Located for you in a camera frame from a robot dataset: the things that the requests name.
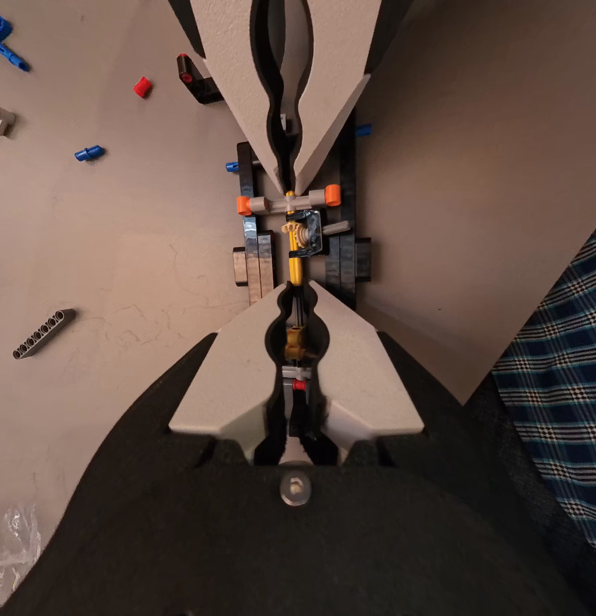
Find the clear plastic bag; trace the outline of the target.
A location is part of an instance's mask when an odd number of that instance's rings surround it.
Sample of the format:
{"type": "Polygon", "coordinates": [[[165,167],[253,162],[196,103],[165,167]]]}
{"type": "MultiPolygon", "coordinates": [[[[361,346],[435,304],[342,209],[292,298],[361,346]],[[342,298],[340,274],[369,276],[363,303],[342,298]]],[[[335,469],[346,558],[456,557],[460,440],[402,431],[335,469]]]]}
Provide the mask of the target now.
{"type": "Polygon", "coordinates": [[[42,535],[34,504],[11,506],[0,517],[0,607],[40,558],[42,535]]]}

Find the blue plaid shirt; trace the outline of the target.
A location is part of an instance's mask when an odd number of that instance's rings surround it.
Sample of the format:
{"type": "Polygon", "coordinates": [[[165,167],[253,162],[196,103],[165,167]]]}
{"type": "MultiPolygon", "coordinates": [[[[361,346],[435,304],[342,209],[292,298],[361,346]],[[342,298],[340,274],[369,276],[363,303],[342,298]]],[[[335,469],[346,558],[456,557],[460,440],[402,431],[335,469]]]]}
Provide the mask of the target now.
{"type": "Polygon", "coordinates": [[[492,373],[542,478],[596,551],[596,228],[492,373]]]}

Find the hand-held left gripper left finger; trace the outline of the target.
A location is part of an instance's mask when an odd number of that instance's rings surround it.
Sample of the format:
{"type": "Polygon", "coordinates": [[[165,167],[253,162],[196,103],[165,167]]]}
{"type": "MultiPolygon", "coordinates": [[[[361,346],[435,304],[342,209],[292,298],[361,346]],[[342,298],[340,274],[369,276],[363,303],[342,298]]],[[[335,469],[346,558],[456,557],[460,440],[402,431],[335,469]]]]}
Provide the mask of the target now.
{"type": "Polygon", "coordinates": [[[282,366],[292,286],[279,285],[222,327],[168,427],[174,433],[236,441],[257,465],[286,450],[282,366]]]}

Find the grey lego beam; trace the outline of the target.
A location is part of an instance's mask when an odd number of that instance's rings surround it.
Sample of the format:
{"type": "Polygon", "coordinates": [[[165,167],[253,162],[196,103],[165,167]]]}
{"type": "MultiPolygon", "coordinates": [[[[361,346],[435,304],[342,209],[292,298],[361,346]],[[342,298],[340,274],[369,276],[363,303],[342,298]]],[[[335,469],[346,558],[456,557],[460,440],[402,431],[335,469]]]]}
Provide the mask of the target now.
{"type": "Polygon", "coordinates": [[[54,312],[39,328],[13,350],[12,357],[15,360],[32,357],[50,341],[55,339],[65,327],[75,320],[77,315],[78,311],[76,309],[63,309],[54,312]]]}

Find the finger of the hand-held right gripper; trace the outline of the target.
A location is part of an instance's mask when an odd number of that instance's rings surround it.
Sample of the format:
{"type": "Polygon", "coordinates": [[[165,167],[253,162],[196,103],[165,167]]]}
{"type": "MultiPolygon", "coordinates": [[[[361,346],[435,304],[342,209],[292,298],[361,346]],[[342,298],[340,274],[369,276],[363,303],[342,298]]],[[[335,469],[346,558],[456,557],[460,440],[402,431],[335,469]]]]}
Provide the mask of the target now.
{"type": "Polygon", "coordinates": [[[309,65],[299,87],[294,192],[308,189],[369,76],[366,62],[381,1],[306,1],[309,65]]]}
{"type": "Polygon", "coordinates": [[[191,1],[203,60],[225,103],[275,188],[287,190],[273,145],[274,94],[265,83],[255,44],[259,1],[191,1]]]}

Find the black lego technic assembly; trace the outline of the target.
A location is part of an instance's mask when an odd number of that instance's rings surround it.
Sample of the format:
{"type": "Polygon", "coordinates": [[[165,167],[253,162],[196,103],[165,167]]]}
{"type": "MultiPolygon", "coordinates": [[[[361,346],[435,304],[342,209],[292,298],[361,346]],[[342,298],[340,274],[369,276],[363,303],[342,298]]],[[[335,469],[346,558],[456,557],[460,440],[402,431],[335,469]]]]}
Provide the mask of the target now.
{"type": "MultiPolygon", "coordinates": [[[[311,330],[317,346],[313,360],[315,418],[323,420],[328,435],[349,441],[373,433],[364,419],[370,395],[369,380],[376,372],[380,346],[376,330],[352,311],[356,283],[370,279],[371,240],[356,238],[352,228],[324,238],[325,286],[307,286],[311,293],[311,330]]],[[[252,305],[220,331],[222,354],[233,353],[225,367],[236,372],[243,393],[231,395],[240,414],[223,433],[243,446],[268,438],[285,438],[284,393],[281,366],[286,342],[286,314],[292,310],[293,292],[279,287],[260,306],[252,305]]]]}

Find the black lego piece red pin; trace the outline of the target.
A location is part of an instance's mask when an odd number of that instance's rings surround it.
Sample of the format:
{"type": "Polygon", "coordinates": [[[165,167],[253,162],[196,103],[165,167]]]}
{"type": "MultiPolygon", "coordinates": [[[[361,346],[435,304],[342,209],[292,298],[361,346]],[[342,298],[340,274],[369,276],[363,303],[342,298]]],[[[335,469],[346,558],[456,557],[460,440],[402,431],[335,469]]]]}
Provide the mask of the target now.
{"type": "Polygon", "coordinates": [[[178,55],[177,66],[179,79],[198,103],[209,105],[224,101],[214,80],[210,77],[204,78],[186,53],[178,55]]]}

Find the blue angled lego piece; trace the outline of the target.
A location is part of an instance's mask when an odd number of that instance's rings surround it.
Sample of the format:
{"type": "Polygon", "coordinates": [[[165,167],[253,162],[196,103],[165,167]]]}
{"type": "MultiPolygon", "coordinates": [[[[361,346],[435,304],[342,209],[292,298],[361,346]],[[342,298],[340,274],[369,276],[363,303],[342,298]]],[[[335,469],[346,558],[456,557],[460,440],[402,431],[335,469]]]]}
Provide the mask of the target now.
{"type": "Polygon", "coordinates": [[[0,55],[6,58],[11,64],[18,69],[29,72],[29,64],[15,52],[13,52],[5,43],[6,39],[12,34],[13,26],[11,23],[0,15],[0,55]]]}

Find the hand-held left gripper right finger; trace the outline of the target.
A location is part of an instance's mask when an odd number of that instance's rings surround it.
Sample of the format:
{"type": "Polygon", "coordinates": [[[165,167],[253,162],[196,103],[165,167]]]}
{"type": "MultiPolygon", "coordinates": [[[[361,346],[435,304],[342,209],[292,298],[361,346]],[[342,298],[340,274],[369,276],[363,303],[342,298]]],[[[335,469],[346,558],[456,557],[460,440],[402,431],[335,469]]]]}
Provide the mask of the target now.
{"type": "Polygon", "coordinates": [[[336,466],[359,441],[419,434],[424,422],[378,331],[318,283],[303,288],[311,378],[302,447],[336,466]]]}

